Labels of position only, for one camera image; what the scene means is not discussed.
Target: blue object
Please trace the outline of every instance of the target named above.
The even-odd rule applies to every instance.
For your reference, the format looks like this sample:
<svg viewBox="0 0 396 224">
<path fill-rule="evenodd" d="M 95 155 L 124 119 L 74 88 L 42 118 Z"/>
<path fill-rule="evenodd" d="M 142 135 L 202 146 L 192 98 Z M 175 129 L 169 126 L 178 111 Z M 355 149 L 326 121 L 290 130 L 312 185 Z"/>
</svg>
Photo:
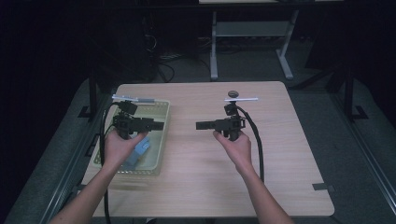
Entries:
<svg viewBox="0 0 396 224">
<path fill-rule="evenodd" d="M 146 152 L 148 148 L 149 138 L 146 136 L 136 145 L 136 147 L 134 147 L 134 151 L 126 159 L 126 161 L 122 165 L 122 168 L 127 170 L 134 170 L 137 164 L 137 160 Z"/>
</svg>

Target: forearm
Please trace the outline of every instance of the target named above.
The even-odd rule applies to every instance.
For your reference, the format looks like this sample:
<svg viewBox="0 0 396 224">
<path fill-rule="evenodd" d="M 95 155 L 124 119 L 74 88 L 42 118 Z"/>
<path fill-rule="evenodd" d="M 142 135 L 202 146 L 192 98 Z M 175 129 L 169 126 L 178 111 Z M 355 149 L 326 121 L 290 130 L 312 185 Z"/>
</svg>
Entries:
<svg viewBox="0 0 396 224">
<path fill-rule="evenodd" d="M 115 172 L 114 169 L 100 170 L 79 195 L 52 219 L 51 224 L 89 223 Z"/>
<path fill-rule="evenodd" d="M 250 170 L 242 174 L 257 217 L 264 223 L 293 223 L 289 215 L 277 203 L 260 178 Z"/>
</svg>

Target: human hand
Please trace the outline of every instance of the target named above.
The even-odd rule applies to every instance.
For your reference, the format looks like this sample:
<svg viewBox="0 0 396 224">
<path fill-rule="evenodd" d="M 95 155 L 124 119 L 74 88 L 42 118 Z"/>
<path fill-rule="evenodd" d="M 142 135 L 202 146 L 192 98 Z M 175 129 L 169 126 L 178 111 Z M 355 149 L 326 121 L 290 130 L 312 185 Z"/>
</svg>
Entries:
<svg viewBox="0 0 396 224">
<path fill-rule="evenodd" d="M 251 143 L 247 135 L 240 132 L 239 137 L 235 141 L 230 141 L 216 131 L 213 132 L 213 135 L 224 147 L 240 175 L 247 175 L 249 172 L 254 172 L 251 163 Z"/>
<path fill-rule="evenodd" d="M 122 163 L 131 155 L 134 147 L 143 140 L 148 133 L 139 133 L 136 137 L 130 139 L 123 139 L 117 133 L 117 130 L 112 130 L 106 136 L 105 142 L 105 164 L 104 167 L 111 170 L 117 170 Z"/>
</svg>

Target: translucent container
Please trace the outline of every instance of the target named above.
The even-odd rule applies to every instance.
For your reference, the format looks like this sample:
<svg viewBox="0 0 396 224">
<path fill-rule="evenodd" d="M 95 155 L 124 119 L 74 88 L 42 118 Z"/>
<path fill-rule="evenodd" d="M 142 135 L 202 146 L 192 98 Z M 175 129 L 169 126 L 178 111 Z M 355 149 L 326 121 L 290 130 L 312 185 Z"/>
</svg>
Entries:
<svg viewBox="0 0 396 224">
<path fill-rule="evenodd" d="M 121 166 L 118 173 L 131 175 L 158 175 L 161 171 L 163 148 L 170 119 L 170 103 L 168 101 L 155 100 L 154 103 L 135 104 L 138 105 L 138 108 L 134 113 L 135 118 L 149 118 L 154 119 L 154 121 L 164 122 L 163 130 L 151 131 L 148 133 L 150 146 L 139 158 L 134 170 L 126 169 Z M 117 108 L 112 116 L 117 115 L 119 112 L 120 110 Z M 101 166 L 99 150 L 92 162 L 94 166 Z"/>
</svg>

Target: finger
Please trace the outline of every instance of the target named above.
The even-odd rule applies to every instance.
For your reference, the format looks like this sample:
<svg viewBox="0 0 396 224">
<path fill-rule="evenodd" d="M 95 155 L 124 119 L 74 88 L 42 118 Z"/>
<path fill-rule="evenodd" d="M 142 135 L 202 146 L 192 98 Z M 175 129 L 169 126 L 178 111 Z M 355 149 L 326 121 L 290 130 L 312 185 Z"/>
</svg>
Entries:
<svg viewBox="0 0 396 224">
<path fill-rule="evenodd" d="M 242 137 L 242 139 L 245 139 L 245 138 L 249 139 L 248 135 L 245 134 L 244 132 L 239 131 L 238 133 L 239 133 L 238 139 L 240 139 L 241 137 Z"/>
<path fill-rule="evenodd" d="M 231 144 L 230 140 L 225 138 L 221 133 L 214 131 L 213 135 L 215 138 L 221 143 L 223 147 L 227 147 L 228 145 Z"/>
<path fill-rule="evenodd" d="M 108 134 L 106 134 L 106 139 L 107 138 L 114 138 L 114 137 L 120 137 L 119 133 L 117 132 L 116 129 L 113 129 Z"/>
<path fill-rule="evenodd" d="M 136 137 L 129 139 L 132 145 L 137 145 L 140 141 L 143 140 L 148 135 L 148 133 L 139 133 Z"/>
</svg>

